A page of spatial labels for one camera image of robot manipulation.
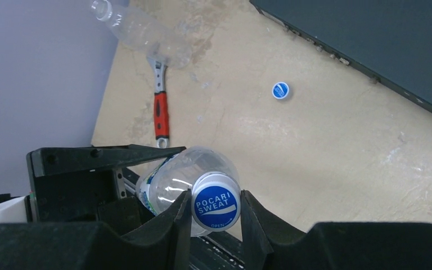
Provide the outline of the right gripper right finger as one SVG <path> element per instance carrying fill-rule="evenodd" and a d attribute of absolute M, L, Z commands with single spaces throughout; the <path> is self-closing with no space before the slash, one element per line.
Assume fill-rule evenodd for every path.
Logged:
<path fill-rule="evenodd" d="M 244 190 L 241 229 L 246 269 L 432 269 L 431 223 L 319 222 L 303 232 Z"/>

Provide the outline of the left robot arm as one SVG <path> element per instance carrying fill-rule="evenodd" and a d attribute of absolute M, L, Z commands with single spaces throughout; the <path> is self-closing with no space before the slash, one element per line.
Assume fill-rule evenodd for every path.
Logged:
<path fill-rule="evenodd" d="M 183 150 L 141 145 L 34 150 L 26 156 L 30 193 L 0 194 L 0 223 L 107 221 L 105 210 L 135 193 L 129 167 Z"/>

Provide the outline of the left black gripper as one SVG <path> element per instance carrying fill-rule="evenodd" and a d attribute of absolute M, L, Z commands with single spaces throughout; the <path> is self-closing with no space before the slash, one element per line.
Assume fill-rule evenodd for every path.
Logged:
<path fill-rule="evenodd" d="M 26 155 L 30 194 L 28 222 L 104 221 L 139 224 L 133 184 L 126 167 L 176 155 L 186 147 L 142 145 L 45 147 Z"/>

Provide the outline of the clear plastic bottle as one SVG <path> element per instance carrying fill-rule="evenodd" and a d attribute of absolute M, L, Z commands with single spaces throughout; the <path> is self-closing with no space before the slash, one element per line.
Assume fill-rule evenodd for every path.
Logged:
<path fill-rule="evenodd" d="M 93 1 L 91 10 L 129 49 L 168 67 L 183 68 L 190 62 L 192 47 L 187 41 L 141 9 L 110 1 Z"/>
<path fill-rule="evenodd" d="M 208 172 L 222 172 L 239 184 L 239 173 L 230 159 L 213 149 L 192 146 L 166 159 L 153 161 L 136 183 L 136 196 L 152 214 L 159 215 L 167 210 L 182 192 L 191 193 L 196 181 Z M 192 216 L 192 237 L 210 233 L 212 232 L 198 226 Z"/>

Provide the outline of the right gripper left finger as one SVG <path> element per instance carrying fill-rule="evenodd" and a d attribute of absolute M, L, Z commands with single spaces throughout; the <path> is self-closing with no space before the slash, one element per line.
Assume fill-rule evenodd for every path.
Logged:
<path fill-rule="evenodd" d="M 187 269 L 191 194 L 119 236 L 103 222 L 1 223 L 0 269 Z"/>

